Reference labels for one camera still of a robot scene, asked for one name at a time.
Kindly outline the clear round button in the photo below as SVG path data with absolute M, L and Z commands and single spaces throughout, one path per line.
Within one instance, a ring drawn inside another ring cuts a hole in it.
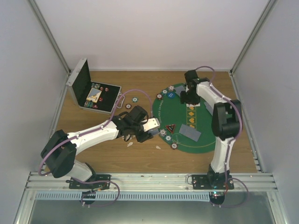
M 172 135 L 172 141 L 177 144 L 182 144 L 184 142 L 185 137 L 180 133 L 174 133 Z

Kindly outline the blue playing card deck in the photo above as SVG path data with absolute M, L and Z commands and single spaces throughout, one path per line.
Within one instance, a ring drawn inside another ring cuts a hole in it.
M 149 130 L 149 133 L 153 136 L 159 134 L 159 130 L 158 129 L 152 129 L 152 130 Z

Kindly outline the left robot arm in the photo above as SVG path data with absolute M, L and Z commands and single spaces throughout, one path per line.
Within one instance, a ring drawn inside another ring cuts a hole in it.
M 158 130 L 158 119 L 149 117 L 140 106 L 135 106 L 129 112 L 110 117 L 102 124 L 72 133 L 63 130 L 55 131 L 41 152 L 45 164 L 54 178 L 69 176 L 80 181 L 87 189 L 96 184 L 96 172 L 87 163 L 76 160 L 76 156 L 84 150 L 102 142 L 135 136 L 139 143 L 153 138 L 153 132 Z

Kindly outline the red triangle dealer button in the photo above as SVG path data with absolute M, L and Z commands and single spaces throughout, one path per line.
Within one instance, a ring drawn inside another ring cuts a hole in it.
M 175 124 L 166 125 L 165 128 L 166 128 L 171 134 L 174 134 L 176 125 L 175 125 Z

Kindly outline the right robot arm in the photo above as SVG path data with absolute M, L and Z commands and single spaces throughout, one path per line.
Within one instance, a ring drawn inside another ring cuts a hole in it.
M 228 182 L 231 151 L 242 132 L 242 107 L 239 100 L 227 98 L 218 91 L 212 79 L 199 78 L 200 68 L 184 74 L 186 90 L 180 93 L 180 103 L 196 106 L 204 99 L 213 110 L 211 127 L 216 142 L 206 179 L 210 188 L 217 189 Z

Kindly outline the ten chips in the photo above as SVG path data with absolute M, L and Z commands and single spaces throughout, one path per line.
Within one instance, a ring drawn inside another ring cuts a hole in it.
M 159 131 L 160 136 L 165 136 L 166 135 L 166 130 L 165 129 L 161 129 Z
M 174 91 L 175 87 L 173 85 L 169 86 L 169 91 Z

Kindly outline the blue small blind button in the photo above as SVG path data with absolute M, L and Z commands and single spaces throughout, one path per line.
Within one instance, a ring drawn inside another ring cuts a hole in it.
M 173 92 L 168 92 L 168 93 L 167 93 L 167 97 L 170 98 L 170 99 L 175 98 L 175 95 L 176 95 L 176 94 L 174 94 Z

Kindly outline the hundred chips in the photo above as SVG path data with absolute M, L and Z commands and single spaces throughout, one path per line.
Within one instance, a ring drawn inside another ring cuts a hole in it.
M 163 98 L 162 94 L 157 94 L 157 95 L 156 95 L 156 99 L 158 99 L 158 100 L 162 100 L 162 98 Z
M 171 149 L 174 149 L 174 150 L 175 150 L 175 149 L 177 149 L 177 148 L 178 148 L 178 145 L 177 145 L 176 143 L 172 143 L 172 144 L 171 144 Z

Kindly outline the green fifty chip stack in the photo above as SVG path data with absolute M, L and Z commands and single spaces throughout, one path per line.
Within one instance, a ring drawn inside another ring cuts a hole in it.
M 134 98 L 132 98 L 132 101 L 133 101 L 134 103 L 137 103 L 137 102 L 138 102 L 138 98 L 137 98 L 137 97 L 134 97 Z

